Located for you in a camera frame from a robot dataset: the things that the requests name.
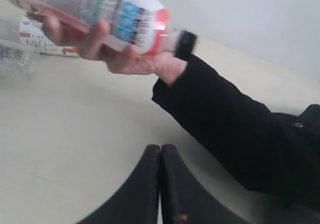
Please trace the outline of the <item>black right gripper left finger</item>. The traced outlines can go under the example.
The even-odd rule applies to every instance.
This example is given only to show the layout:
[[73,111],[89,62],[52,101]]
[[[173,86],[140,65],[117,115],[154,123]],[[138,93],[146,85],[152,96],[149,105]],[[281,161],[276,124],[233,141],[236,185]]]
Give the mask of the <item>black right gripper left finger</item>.
[[79,223],[157,223],[160,147],[148,145],[123,185],[102,206]]

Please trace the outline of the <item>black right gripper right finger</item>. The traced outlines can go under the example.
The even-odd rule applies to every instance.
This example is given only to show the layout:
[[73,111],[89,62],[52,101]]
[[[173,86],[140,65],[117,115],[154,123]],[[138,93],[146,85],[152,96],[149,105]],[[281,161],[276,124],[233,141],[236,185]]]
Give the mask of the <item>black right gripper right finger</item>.
[[159,172],[163,223],[240,223],[238,215],[199,183],[174,145],[164,145],[161,150]]

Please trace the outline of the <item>black sleeved human forearm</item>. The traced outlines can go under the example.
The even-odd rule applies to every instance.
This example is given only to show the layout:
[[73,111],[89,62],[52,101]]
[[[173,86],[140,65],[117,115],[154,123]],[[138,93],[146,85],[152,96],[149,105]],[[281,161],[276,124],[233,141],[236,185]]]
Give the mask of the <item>black sleeved human forearm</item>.
[[318,104],[272,112],[197,56],[172,85],[158,79],[152,98],[246,189],[319,207]]

